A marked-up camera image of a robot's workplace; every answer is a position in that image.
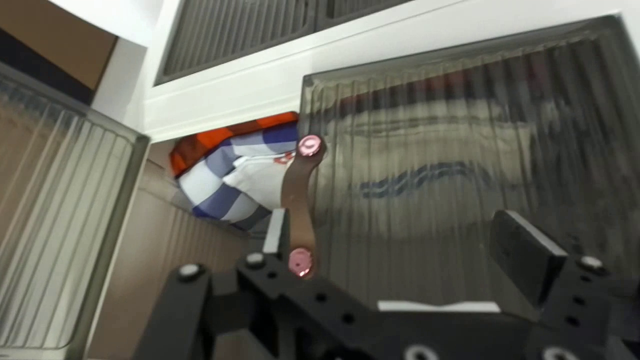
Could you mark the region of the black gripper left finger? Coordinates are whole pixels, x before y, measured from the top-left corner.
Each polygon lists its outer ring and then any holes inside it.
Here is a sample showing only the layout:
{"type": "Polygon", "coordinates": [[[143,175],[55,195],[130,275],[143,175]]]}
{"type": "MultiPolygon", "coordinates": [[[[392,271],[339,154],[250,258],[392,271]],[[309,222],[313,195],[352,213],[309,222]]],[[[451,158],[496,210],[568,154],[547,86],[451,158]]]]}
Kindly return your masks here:
{"type": "Polygon", "coordinates": [[[262,244],[263,255],[274,255],[274,256],[282,255],[283,228],[286,228],[286,210],[274,208],[270,214],[270,222],[268,222],[263,244],[262,244]]]}

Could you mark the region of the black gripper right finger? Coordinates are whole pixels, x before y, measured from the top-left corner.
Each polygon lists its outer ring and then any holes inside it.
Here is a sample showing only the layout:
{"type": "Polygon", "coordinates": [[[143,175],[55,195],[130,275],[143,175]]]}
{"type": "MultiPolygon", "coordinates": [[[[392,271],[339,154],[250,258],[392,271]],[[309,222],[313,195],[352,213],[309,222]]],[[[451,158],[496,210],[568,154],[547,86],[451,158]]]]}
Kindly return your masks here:
{"type": "Polygon", "coordinates": [[[568,252],[514,210],[498,210],[490,222],[490,255],[520,294],[540,307],[568,252]]]}

